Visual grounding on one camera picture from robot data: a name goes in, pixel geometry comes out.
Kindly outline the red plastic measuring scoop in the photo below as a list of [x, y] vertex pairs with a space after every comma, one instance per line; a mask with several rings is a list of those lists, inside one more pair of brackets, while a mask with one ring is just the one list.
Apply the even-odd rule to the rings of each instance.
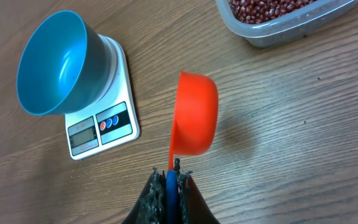
[[175, 155], [198, 156], [211, 147], [219, 109], [218, 88], [210, 77], [180, 72], [168, 154], [168, 168]]

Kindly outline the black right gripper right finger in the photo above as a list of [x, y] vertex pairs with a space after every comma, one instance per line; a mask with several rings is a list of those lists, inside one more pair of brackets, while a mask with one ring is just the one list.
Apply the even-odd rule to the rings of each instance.
[[219, 224], [198, 190], [191, 172], [179, 173], [178, 187], [178, 223]]

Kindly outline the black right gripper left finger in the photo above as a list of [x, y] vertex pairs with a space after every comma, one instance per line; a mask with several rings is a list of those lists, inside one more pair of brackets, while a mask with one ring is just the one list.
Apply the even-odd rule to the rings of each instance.
[[157, 168], [149, 176], [125, 224], [165, 223], [165, 173]]

